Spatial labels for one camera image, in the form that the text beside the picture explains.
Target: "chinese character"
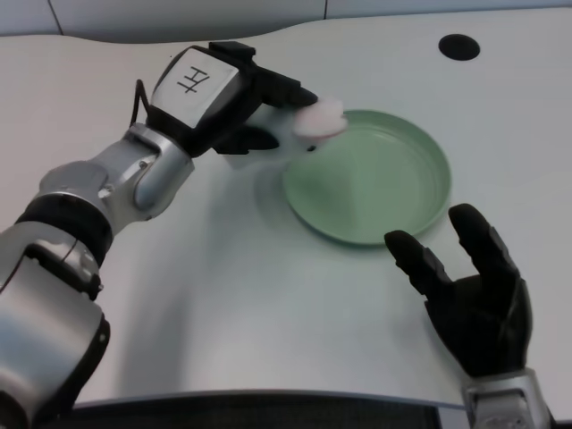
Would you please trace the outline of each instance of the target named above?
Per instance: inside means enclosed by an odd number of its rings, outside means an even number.
[[[193,82],[193,86],[188,87],[188,86],[185,85],[183,82],[177,82],[177,85],[181,85],[183,88],[186,88],[186,89],[187,89],[187,90],[185,91],[185,94],[187,94],[189,91],[197,92],[197,91],[195,90],[195,87],[196,87],[200,82],[204,82],[205,80],[207,80],[207,79],[210,77],[210,76],[208,76],[208,74],[206,74],[204,71],[199,70],[198,68],[193,67],[192,65],[190,66],[190,68],[195,71],[195,74],[193,74],[192,77],[185,76],[185,79],[188,79],[188,80],[190,80],[191,82]],[[198,76],[199,74],[204,74],[205,77],[202,78],[202,79],[199,78],[199,79],[197,80],[197,76]]]

